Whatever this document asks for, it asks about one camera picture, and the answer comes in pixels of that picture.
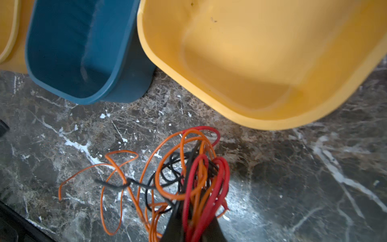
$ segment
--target wire bundle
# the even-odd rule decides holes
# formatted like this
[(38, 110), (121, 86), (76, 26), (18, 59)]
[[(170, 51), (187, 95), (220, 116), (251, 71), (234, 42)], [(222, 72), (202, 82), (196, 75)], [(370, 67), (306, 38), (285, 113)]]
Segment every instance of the wire bundle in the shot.
[[(217, 135), (216, 140), (211, 144), (211, 142), (201, 132), (201, 130), (214, 132)], [(181, 135), (180, 143), (174, 146), (164, 155), (156, 171), (151, 175), (148, 182), (143, 184), (142, 182), (145, 173), (153, 156), (166, 142), (178, 135)], [(114, 235), (119, 230), (121, 225), (123, 192), (121, 193), (120, 199), (120, 222), (117, 229), (114, 232), (111, 232), (107, 229), (103, 216), (103, 193), (106, 187), (115, 190), (127, 189), (128, 194), (130, 195), (135, 205), (137, 214), (144, 224), (145, 229), (149, 233), (150, 242), (158, 242), (162, 237), (162, 234), (157, 231), (157, 224), (160, 216), (166, 212), (169, 212), (171, 209), (176, 208), (178, 204), (183, 203), (182, 227), (185, 232), (185, 241), (198, 242), (204, 230), (214, 219), (217, 210), (221, 206), (224, 208), (224, 211), (218, 215), (218, 217), (222, 216), (228, 210), (225, 197), (228, 193), (228, 183), (230, 177), (229, 166), (223, 157), (216, 156), (213, 148), (213, 146), (215, 146), (219, 140), (220, 133), (216, 129), (208, 126), (198, 126), (170, 135), (152, 152), (144, 166), (139, 181), (135, 181), (132, 178), (126, 178), (123, 171), (121, 170), (122, 166), (137, 159), (138, 154), (128, 150), (110, 152), (105, 155), (105, 158), (110, 162), (110, 164), (102, 163), (89, 166), (77, 172), (66, 181), (62, 182), (58, 191), (59, 200), (62, 199), (62, 186), (77, 176), (79, 173), (95, 166), (111, 166), (115, 170), (110, 174), (105, 182), (96, 180), (96, 182), (103, 185), (100, 198), (100, 211), (102, 225), (107, 234)], [(196, 142), (195, 147), (190, 152), (184, 152), (184, 146), (191, 142)], [(134, 154), (135, 157), (122, 163), (121, 165), (117, 165), (110, 157), (111, 155), (117, 153), (130, 153)], [(174, 176), (174, 179), (171, 180), (171, 178), (167, 178), (164, 174), (165, 170), (169, 170)], [(115, 186), (108, 183), (116, 172), (122, 179), (122, 186)], [(144, 212), (140, 207), (140, 188), (138, 188), (137, 194), (134, 196), (133, 191), (130, 188), (130, 186), (133, 184), (145, 189)], [(168, 187), (172, 185), (176, 186), (176, 184), (177, 191), (175, 193), (171, 193), (170, 189), (168, 190)], [(164, 202), (155, 201), (155, 191), (157, 191), (163, 197), (165, 200)], [(150, 203), (148, 200), (149, 193), (151, 194)]]

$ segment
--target dark marble surface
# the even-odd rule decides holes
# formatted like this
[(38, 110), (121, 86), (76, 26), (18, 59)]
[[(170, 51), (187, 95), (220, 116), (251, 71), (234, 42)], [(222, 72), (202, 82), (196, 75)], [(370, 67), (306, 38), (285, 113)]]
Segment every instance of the dark marble surface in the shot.
[[(231, 211), (219, 222), (229, 242), (387, 241), (387, 59), (338, 110), (278, 132), (225, 119), (162, 71), (134, 103), (87, 106), (58, 98), (28, 76), (0, 72), (0, 105), (0, 119), (11, 127), (0, 138), (0, 199), (57, 241), (147, 241), (128, 199), (118, 234), (103, 231), (93, 179), (108, 169), (77, 177), (62, 202), (58, 186), (116, 149), (140, 154), (126, 167), (136, 178), (149, 150), (197, 125), (223, 136), (216, 151), (232, 169)], [(116, 197), (105, 196), (111, 229), (119, 217)]]

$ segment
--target blue plastic basin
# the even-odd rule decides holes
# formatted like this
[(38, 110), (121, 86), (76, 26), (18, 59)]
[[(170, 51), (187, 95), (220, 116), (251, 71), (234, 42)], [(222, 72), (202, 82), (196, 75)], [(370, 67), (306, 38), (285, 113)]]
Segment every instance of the blue plastic basin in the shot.
[(140, 98), (155, 65), (139, 42), (139, 2), (36, 0), (26, 43), (32, 80), (78, 104)]

